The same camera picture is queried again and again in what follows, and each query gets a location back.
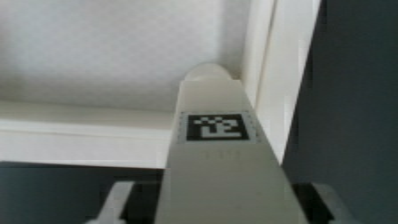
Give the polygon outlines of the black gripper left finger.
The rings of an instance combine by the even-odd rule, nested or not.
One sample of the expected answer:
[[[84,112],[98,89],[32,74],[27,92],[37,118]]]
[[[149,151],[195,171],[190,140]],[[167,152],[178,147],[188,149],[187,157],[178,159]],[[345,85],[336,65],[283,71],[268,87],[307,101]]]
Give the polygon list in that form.
[[[110,187],[100,211],[85,224],[153,223],[160,183],[117,181]]]

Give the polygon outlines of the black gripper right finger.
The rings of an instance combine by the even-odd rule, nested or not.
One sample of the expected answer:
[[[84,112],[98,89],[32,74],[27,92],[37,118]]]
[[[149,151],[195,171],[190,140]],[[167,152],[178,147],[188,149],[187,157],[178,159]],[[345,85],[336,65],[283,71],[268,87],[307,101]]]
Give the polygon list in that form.
[[[295,183],[293,192],[309,224],[362,224],[327,184]]]

